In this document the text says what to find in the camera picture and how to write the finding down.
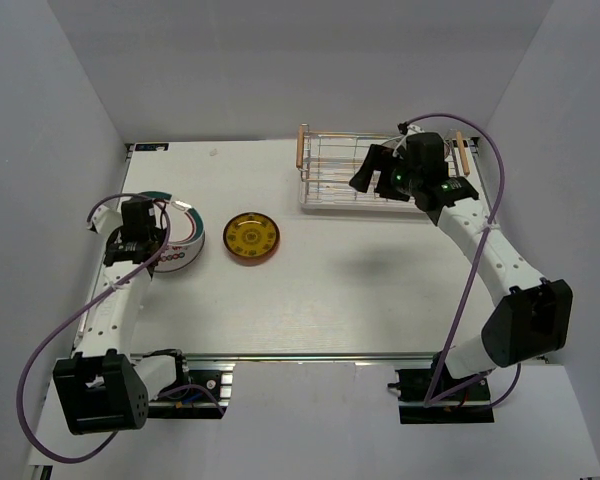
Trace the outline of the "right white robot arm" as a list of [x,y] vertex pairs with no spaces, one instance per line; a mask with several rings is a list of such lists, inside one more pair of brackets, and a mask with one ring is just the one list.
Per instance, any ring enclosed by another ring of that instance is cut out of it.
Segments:
[[527,263],[489,219],[476,188],[453,177],[442,137],[404,136],[395,147],[373,144],[349,182],[382,198],[414,201],[471,261],[470,273],[486,286],[494,310],[481,331],[440,352],[431,374],[433,390],[452,399],[468,378],[562,349],[567,340],[573,291]]

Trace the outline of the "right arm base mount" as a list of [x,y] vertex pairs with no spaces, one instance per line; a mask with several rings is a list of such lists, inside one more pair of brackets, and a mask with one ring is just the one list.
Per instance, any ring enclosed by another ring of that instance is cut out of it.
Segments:
[[438,364],[436,355],[430,366],[408,367],[395,371],[396,379],[387,384],[398,399],[402,425],[491,424],[494,422],[491,392],[486,376],[470,375],[454,379],[446,367],[433,386]]

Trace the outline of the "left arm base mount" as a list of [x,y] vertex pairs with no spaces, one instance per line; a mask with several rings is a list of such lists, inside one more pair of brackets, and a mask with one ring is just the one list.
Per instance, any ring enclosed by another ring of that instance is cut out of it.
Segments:
[[152,353],[175,359],[176,380],[164,387],[149,406],[150,419],[220,420],[233,384],[233,366],[216,360],[194,359],[179,350]]

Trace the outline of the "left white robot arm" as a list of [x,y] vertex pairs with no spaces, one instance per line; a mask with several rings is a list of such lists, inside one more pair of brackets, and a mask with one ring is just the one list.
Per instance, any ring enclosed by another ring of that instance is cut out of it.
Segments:
[[179,399],[191,387],[177,349],[131,358],[141,304],[168,237],[169,222],[156,199],[134,195],[120,205],[103,258],[102,299],[88,311],[72,357],[60,359],[53,381],[69,431],[74,435],[142,428],[152,400]]

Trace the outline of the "white plate red lettering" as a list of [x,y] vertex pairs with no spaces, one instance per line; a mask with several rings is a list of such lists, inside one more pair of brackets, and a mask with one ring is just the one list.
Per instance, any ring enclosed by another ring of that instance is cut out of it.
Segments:
[[169,244],[160,256],[155,272],[168,274],[187,268],[202,253],[204,243],[205,240],[200,237],[190,243]]

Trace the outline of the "white plate green rim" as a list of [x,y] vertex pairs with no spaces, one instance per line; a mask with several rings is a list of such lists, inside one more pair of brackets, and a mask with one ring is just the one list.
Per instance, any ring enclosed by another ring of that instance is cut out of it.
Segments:
[[189,203],[174,194],[162,191],[143,191],[148,196],[163,204],[171,221],[168,249],[173,252],[184,252],[186,255],[197,254],[204,244],[204,222],[198,211]]

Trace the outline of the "yellow patterned plate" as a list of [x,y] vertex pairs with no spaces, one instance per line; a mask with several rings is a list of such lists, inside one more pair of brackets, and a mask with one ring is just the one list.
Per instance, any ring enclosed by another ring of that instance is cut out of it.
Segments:
[[244,212],[231,218],[222,234],[224,247],[242,255],[254,256],[272,248],[281,241],[276,222],[258,212]]

